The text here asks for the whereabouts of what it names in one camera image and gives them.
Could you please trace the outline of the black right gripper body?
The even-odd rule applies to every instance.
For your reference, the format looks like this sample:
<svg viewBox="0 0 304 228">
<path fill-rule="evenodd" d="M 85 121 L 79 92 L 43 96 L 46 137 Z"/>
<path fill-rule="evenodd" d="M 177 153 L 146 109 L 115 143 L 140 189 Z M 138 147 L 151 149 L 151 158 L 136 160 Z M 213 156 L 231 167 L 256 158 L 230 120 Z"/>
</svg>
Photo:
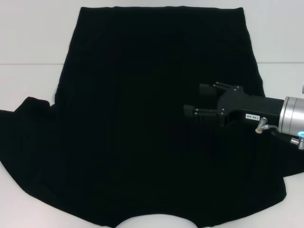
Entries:
<svg viewBox="0 0 304 228">
<path fill-rule="evenodd" d="M 216 82 L 213 88 L 220 94 L 217 115 L 221 127 L 235 121 L 258 125 L 263 117 L 268 124 L 278 126 L 284 100 L 249 95 L 238 85 Z"/>
</svg>

